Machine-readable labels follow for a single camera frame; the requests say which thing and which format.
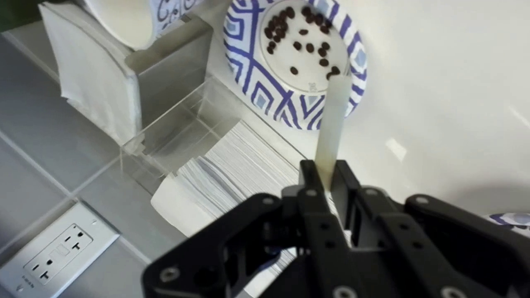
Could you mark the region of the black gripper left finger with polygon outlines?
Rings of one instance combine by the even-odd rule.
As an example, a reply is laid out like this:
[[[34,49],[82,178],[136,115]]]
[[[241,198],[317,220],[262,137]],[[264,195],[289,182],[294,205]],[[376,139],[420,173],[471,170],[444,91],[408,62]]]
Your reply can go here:
[[[279,197],[259,192],[155,259],[143,273],[146,298],[236,298],[294,248],[295,259],[264,294],[342,298],[353,291],[348,245],[312,160]]]

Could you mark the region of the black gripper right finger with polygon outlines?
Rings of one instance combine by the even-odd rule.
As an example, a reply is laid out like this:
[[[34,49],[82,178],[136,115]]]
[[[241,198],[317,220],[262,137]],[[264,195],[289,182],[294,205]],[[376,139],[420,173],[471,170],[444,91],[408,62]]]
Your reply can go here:
[[[530,298],[530,240],[428,193],[403,203],[340,160],[332,178],[352,245],[400,279],[405,298]]]

